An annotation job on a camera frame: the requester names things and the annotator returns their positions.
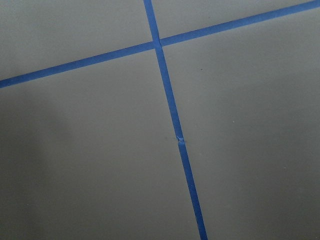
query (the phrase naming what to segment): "blue tape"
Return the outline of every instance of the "blue tape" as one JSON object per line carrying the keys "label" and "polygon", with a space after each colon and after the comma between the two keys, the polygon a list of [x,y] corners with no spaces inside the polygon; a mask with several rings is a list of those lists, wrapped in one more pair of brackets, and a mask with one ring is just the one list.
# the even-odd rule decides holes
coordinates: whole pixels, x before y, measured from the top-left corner
{"label": "blue tape", "polygon": [[160,43],[159,32],[158,32],[154,9],[153,9],[151,0],[143,0],[143,1],[144,1],[146,15],[147,15],[148,22],[149,22],[152,40],[154,43],[156,57],[157,57],[159,68],[160,68],[160,73],[161,73],[161,77],[162,77],[162,82],[163,82],[163,86],[164,86],[166,99],[167,99],[167,102],[169,105],[169,110],[170,110],[170,114],[171,114],[171,119],[172,119],[172,123],[173,123],[175,136],[178,140],[178,147],[179,147],[179,151],[180,151],[184,174],[185,174],[186,182],[188,185],[188,189],[189,189],[189,193],[190,193],[190,197],[191,197],[191,202],[192,202],[192,206],[193,206],[200,238],[201,238],[201,240],[207,240],[208,237],[207,237],[207,233],[206,233],[206,228],[205,228],[205,224],[204,224],[204,220],[203,220],[203,216],[202,216],[202,212],[201,212],[201,208],[200,208],[199,198],[198,198],[198,194],[197,194],[197,190],[196,190],[196,186],[195,186],[195,181],[194,181],[194,177],[193,177],[191,166],[190,166],[190,161],[189,161],[189,157],[188,157],[188,153],[187,153],[186,144],[184,141],[183,132],[181,129],[181,124],[180,124],[179,115],[178,115],[178,111],[177,111],[176,101],[175,101],[175,97],[174,97],[174,93],[172,90],[170,77],[169,77],[169,73],[168,73],[167,63],[166,63],[165,55],[164,55],[164,52],[163,52],[163,49],[162,49],[162,46]]}
{"label": "blue tape", "polygon": [[102,63],[105,61],[121,58],[121,57],[132,55],[132,54],[137,54],[140,52],[151,50],[153,48],[154,48],[153,42],[146,42],[143,44],[123,48],[120,50],[111,51],[111,52],[103,53],[100,55],[84,58],[81,60],[68,62],[65,64],[58,65],[58,66],[49,67],[49,68],[42,69],[39,71],[34,71],[34,72],[26,73],[23,75],[10,77],[10,78],[7,78],[7,79],[0,81],[0,88],[24,83],[27,81],[47,77],[47,76],[54,75],[54,74],[63,73],[66,71],[86,67],[86,66],[93,65],[93,64]]}
{"label": "blue tape", "polygon": [[255,24],[255,23],[259,23],[259,22],[263,22],[263,21],[274,19],[274,18],[279,18],[286,15],[295,14],[295,13],[299,13],[299,12],[303,12],[306,10],[311,10],[319,7],[320,7],[320,0],[309,1],[302,4],[289,6],[289,7],[281,8],[278,10],[269,11],[266,13],[261,13],[258,15],[249,16],[249,17],[238,19],[238,20],[213,25],[213,26],[208,26],[205,28],[181,33],[174,36],[169,36],[161,39],[160,42],[162,46],[168,46],[171,44],[176,44],[183,41],[196,39],[199,37],[223,32],[223,31],[243,27],[246,25]]}

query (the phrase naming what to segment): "blue line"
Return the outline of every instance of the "blue line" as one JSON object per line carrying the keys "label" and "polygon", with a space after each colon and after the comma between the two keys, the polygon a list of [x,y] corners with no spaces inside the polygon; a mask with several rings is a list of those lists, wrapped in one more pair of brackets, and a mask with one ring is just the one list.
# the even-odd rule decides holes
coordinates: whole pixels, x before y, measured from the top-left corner
{"label": "blue line", "polygon": [[238,20],[213,25],[213,26],[208,26],[205,28],[181,33],[174,36],[169,36],[161,39],[160,42],[162,46],[168,46],[171,44],[176,44],[183,41],[223,32],[223,31],[243,27],[246,25],[255,24],[255,23],[259,23],[259,22],[263,22],[263,21],[274,19],[274,18],[279,18],[286,15],[295,14],[295,13],[299,13],[302,11],[307,11],[307,10],[311,10],[319,7],[320,7],[320,0],[309,1],[302,4],[261,13],[258,15],[249,16],[249,17],[238,19]]}
{"label": "blue line", "polygon": [[189,162],[187,148],[186,148],[184,136],[181,129],[176,101],[175,101],[174,93],[173,93],[171,82],[170,82],[166,59],[160,43],[154,9],[153,9],[151,0],[143,0],[143,1],[144,1],[144,7],[145,7],[145,11],[148,18],[150,31],[151,31],[151,35],[154,43],[156,57],[157,57],[159,68],[160,68],[160,73],[162,77],[166,99],[169,105],[169,110],[171,114],[175,136],[178,140],[178,147],[180,151],[184,174],[185,174],[186,182],[188,185],[200,238],[201,240],[208,240],[206,228],[205,228],[205,224],[204,224],[204,220],[203,220],[203,216],[200,208],[199,198],[198,198],[198,194],[195,186],[195,181],[194,181],[194,177],[193,177],[190,162]]}
{"label": "blue line", "polygon": [[65,64],[58,65],[58,66],[49,67],[49,68],[42,69],[39,71],[34,71],[34,72],[26,73],[23,75],[10,77],[10,78],[7,78],[7,79],[0,81],[0,88],[24,83],[27,81],[47,77],[47,76],[54,75],[54,74],[63,73],[66,71],[86,67],[86,66],[93,65],[93,64],[102,63],[105,61],[121,58],[121,57],[132,55],[132,54],[137,54],[140,52],[151,50],[153,48],[154,48],[153,42],[146,42],[143,44],[123,48],[120,50],[111,51],[111,52],[103,53],[100,55],[87,57],[87,58],[84,58],[81,60],[68,62]]}

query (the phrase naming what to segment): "gray floor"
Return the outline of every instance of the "gray floor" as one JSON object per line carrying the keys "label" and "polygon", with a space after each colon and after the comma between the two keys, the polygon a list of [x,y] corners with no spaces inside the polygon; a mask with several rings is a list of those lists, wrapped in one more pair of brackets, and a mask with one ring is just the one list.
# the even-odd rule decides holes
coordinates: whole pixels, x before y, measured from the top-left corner
{"label": "gray floor", "polygon": [[[304,3],[152,1],[160,37]],[[152,40],[142,0],[0,0],[0,79]],[[320,238],[320,10],[163,48],[209,240]],[[0,239],[200,239],[154,50],[0,89]]]}

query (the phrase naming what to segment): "vertical blue line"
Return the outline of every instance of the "vertical blue line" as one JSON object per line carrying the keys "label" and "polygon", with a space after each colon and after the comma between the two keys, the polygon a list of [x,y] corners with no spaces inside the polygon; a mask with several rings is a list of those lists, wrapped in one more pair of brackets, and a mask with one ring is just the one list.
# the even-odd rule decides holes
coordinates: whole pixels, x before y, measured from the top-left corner
{"label": "vertical blue line", "polygon": [[193,177],[190,162],[189,162],[189,157],[188,157],[184,136],[181,129],[176,101],[175,101],[175,97],[174,97],[174,93],[172,90],[170,77],[168,73],[167,63],[166,63],[164,51],[160,43],[156,16],[154,13],[151,0],[143,0],[143,2],[144,2],[144,7],[145,7],[146,15],[148,18],[148,22],[149,22],[149,27],[152,35],[156,57],[157,57],[159,68],[160,68],[160,73],[162,77],[166,99],[169,105],[169,110],[171,114],[175,136],[178,140],[178,147],[180,151],[184,174],[185,174],[186,182],[189,188],[191,202],[192,202],[200,238],[201,240],[207,240],[208,237],[206,233],[206,228],[205,228],[205,224],[204,224],[204,220],[203,220],[203,216],[200,208],[199,198],[198,198],[194,177]]}

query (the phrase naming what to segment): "gray panel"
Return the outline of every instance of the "gray panel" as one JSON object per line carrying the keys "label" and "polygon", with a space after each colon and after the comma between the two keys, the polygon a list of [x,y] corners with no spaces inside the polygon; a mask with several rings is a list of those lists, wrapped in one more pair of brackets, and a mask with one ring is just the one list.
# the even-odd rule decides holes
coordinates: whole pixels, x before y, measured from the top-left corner
{"label": "gray panel", "polygon": [[281,9],[309,0],[153,0],[161,38]]}
{"label": "gray panel", "polygon": [[320,10],[165,47],[209,239],[320,238]]}
{"label": "gray panel", "polygon": [[151,41],[141,0],[0,0],[0,79]]}
{"label": "gray panel", "polygon": [[0,102],[3,239],[199,239],[154,51]]}

